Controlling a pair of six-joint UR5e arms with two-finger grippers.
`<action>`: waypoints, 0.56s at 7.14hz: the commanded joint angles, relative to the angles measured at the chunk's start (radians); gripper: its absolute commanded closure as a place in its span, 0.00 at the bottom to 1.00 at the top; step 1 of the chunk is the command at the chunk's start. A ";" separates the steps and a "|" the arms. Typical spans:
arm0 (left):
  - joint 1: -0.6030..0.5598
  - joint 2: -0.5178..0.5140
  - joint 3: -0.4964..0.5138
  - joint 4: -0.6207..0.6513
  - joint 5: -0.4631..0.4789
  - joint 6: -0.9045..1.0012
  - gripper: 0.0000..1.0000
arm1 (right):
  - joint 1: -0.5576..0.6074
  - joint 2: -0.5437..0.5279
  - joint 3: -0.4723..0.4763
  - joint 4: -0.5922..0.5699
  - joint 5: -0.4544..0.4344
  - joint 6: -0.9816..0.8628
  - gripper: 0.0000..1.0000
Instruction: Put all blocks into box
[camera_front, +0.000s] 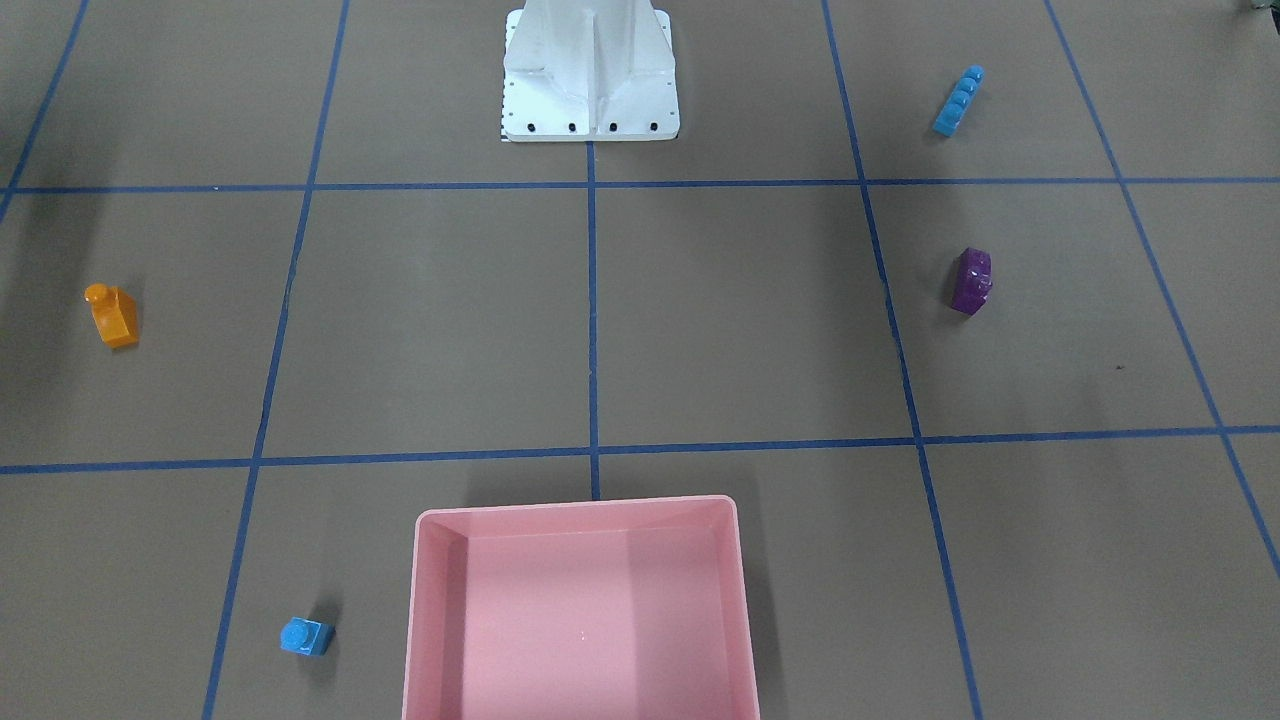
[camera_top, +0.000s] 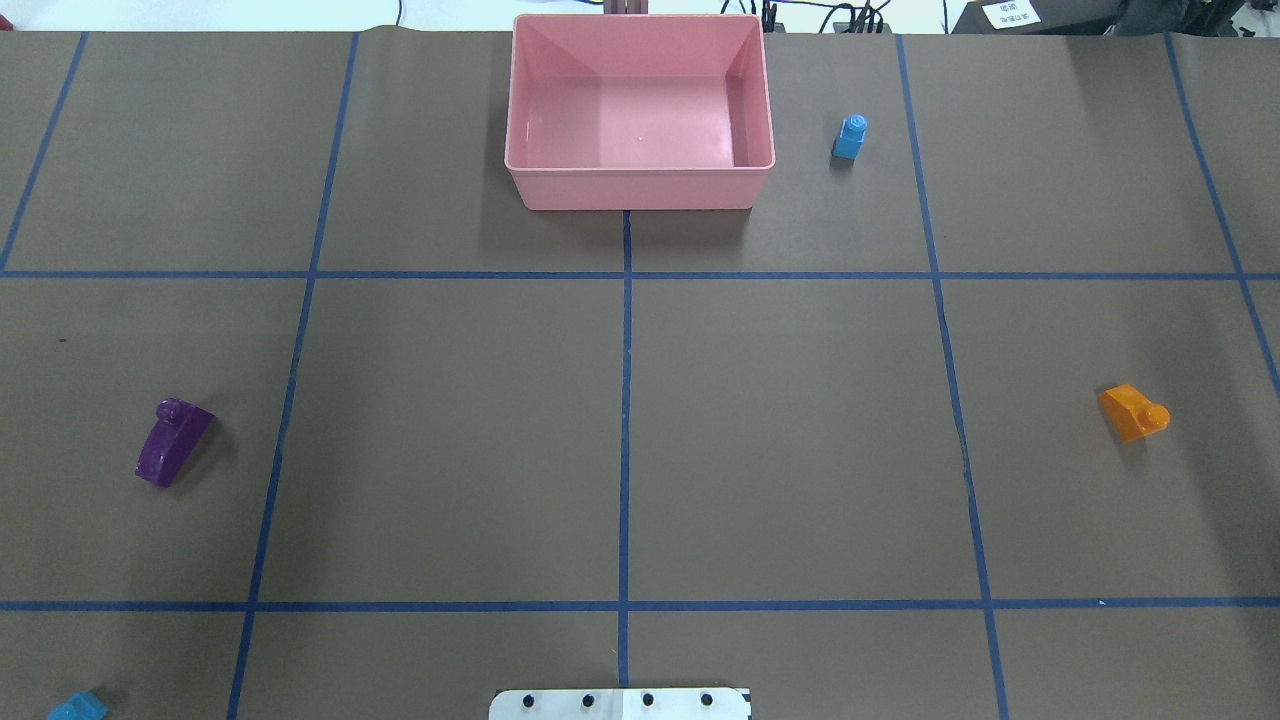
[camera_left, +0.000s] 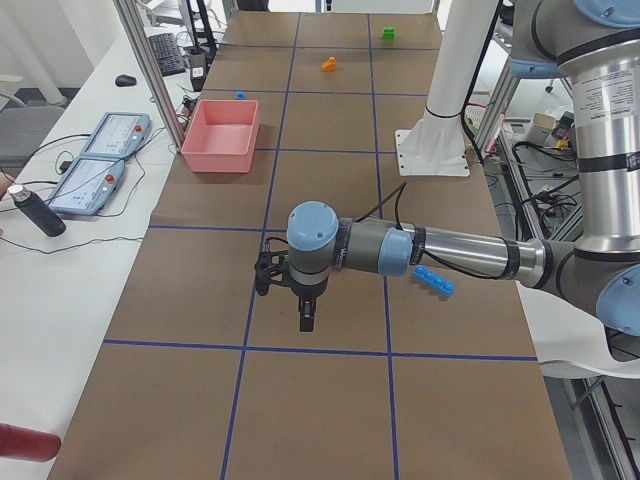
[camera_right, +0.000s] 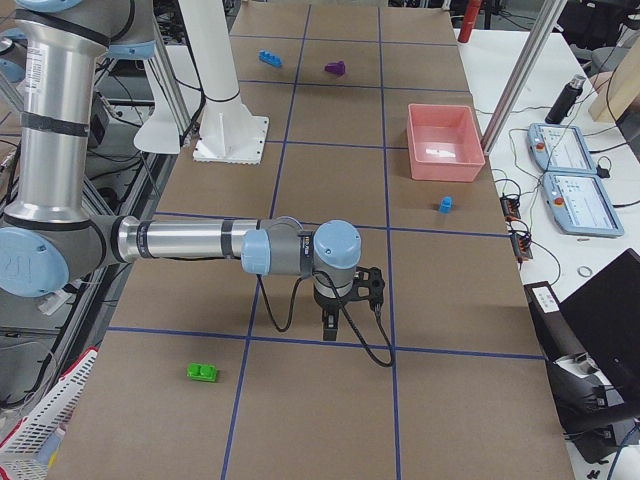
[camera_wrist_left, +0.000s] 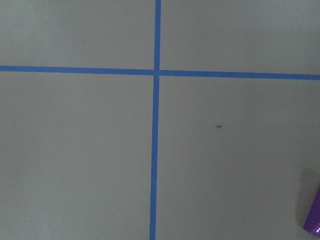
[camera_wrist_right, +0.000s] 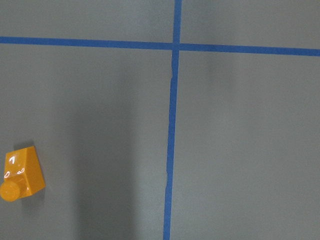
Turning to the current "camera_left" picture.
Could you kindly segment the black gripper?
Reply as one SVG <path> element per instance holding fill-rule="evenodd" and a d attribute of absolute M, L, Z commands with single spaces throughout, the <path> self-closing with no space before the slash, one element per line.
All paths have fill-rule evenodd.
<path fill-rule="evenodd" d="M 299 298 L 299 330 L 301 332 L 314 331 L 316 299 L 326 291 L 327 285 L 327 279 L 312 285 L 305 285 L 298 281 L 293 281 L 291 290 Z"/>

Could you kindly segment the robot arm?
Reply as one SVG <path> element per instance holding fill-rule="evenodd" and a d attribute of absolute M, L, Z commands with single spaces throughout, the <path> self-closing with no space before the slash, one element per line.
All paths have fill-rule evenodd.
<path fill-rule="evenodd" d="M 571 84 L 583 232 L 574 242 L 518 242 L 372 213 L 352 220 L 309 201 L 289 215 L 284 252 L 261 253 L 255 287 L 290 288 L 300 327 L 313 328 L 331 269 L 400 276 L 412 265 L 516 280 L 639 331 L 639 5 L 635 1 L 519 1 L 511 67 L 520 78 Z"/>

